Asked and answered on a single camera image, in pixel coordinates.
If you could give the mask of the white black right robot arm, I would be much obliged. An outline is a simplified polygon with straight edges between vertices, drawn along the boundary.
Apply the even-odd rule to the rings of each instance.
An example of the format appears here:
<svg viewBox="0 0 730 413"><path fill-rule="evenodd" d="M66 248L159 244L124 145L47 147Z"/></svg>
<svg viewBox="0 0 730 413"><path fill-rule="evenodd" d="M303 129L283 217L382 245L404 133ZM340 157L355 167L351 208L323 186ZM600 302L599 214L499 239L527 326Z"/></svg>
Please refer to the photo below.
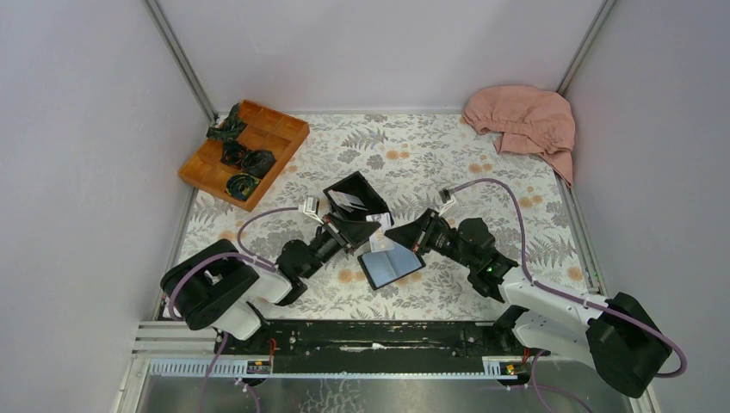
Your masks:
<svg viewBox="0 0 730 413"><path fill-rule="evenodd" d="M529 279L523 267L504 256L482 219L453 228L434 210L389 229L386 237L412 252L434 251L468 268L468 282L481 296L507 306L496 321L498 350L547 350L593 368L621 394L639 398L671 355L658 328L636 299L618 293L575 297L567 288Z"/></svg>

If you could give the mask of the black leather card holder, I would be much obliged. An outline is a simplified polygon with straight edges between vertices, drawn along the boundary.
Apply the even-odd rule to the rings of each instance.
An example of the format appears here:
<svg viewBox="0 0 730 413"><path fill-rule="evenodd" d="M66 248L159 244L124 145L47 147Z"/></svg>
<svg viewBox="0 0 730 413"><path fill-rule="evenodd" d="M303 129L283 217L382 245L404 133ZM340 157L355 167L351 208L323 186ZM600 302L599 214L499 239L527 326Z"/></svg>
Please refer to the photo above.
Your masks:
<svg viewBox="0 0 730 413"><path fill-rule="evenodd" d="M369 252L357 257L368 284L373 290L386 287L425 267L424 259L393 242L379 242Z"/></svg>

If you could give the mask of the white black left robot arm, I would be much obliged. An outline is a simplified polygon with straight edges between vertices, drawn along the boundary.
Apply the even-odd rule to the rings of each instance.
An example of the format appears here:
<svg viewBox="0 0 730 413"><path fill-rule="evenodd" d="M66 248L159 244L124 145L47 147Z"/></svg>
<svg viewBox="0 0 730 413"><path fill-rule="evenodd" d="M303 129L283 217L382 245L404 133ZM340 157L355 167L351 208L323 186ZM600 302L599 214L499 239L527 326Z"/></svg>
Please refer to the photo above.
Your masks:
<svg viewBox="0 0 730 413"><path fill-rule="evenodd" d="M284 244L273 265L246 256L229 240L219 240L170 269L160 281L170 316L191 330L213 327L248 354L267 342L265 320L250 302L260 298L286 306L306 290L305 280L340 251L356 251L380 229L377 222L352 221L326 214L322 231L310 242Z"/></svg>

